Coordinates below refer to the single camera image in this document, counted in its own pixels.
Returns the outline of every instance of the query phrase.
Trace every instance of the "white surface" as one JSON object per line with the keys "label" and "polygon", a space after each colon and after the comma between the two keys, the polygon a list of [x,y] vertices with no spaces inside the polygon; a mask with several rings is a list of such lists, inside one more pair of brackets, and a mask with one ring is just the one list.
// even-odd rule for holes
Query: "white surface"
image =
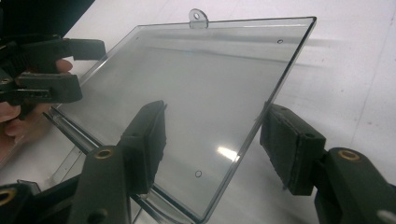
{"label": "white surface", "polygon": [[[195,7],[210,21],[317,16],[318,24],[276,103],[325,135],[327,148],[352,147],[364,153],[388,182],[396,183],[395,1],[96,0],[68,37],[102,39],[110,49],[136,25],[186,22]],[[82,74],[91,66],[75,63],[74,72]],[[53,142],[62,140],[53,138]],[[50,148],[50,153],[23,151],[1,171],[0,184],[16,178],[48,178],[58,158],[68,153],[54,145]],[[258,138],[209,220],[317,222],[312,198],[292,197],[282,190]]]}

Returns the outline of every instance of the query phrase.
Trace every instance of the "black clamp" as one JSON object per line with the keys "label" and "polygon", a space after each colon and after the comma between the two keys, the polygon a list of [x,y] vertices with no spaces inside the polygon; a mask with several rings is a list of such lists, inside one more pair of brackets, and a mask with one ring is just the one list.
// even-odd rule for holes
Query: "black clamp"
{"label": "black clamp", "polygon": [[[0,40],[0,102],[21,105],[23,119],[40,103],[71,103],[82,98],[76,75],[58,73],[56,61],[100,60],[101,40],[61,39],[58,35],[19,35]],[[26,69],[34,73],[24,73]]]}

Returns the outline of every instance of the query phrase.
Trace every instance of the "human hand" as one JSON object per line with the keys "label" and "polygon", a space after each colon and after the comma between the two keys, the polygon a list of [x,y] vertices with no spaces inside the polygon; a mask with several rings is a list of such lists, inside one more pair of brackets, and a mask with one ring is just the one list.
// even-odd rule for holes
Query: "human hand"
{"label": "human hand", "polygon": [[[61,74],[68,74],[73,65],[66,60],[58,60],[56,67]],[[25,134],[35,124],[42,113],[48,112],[50,104],[40,104],[30,112],[25,120],[15,119],[21,113],[21,107],[11,106],[7,102],[0,103],[0,163],[7,156],[8,152],[19,142],[22,144],[27,140],[37,139],[45,132],[45,128],[32,132],[34,136],[25,139]]]}

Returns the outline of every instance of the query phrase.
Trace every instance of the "finger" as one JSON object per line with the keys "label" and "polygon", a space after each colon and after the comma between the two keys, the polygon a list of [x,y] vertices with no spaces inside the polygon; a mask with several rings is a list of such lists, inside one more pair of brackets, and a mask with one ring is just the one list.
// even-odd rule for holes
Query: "finger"
{"label": "finger", "polygon": [[6,157],[9,150],[14,147],[14,139],[3,132],[4,123],[0,124],[0,162]]}
{"label": "finger", "polygon": [[67,73],[73,68],[73,64],[71,64],[69,61],[61,59],[56,61],[56,68],[58,69],[58,72],[60,73]]}
{"label": "finger", "polygon": [[20,113],[20,106],[12,106],[7,102],[0,103],[0,122],[15,119]]}
{"label": "finger", "polygon": [[4,133],[8,136],[23,136],[31,125],[35,123],[42,113],[48,112],[50,109],[50,104],[40,104],[35,107],[35,109],[30,112],[25,120],[14,119],[10,121],[4,129]]}

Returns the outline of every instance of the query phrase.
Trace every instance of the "transparent acrylic panel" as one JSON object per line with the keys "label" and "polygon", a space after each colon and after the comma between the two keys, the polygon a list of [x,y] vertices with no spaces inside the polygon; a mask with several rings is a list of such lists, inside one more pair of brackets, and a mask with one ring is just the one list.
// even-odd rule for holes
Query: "transparent acrylic panel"
{"label": "transparent acrylic panel", "polygon": [[138,26],[82,78],[83,99],[58,109],[103,145],[116,145],[143,105],[163,100],[167,144],[155,190],[205,221],[315,21]]}

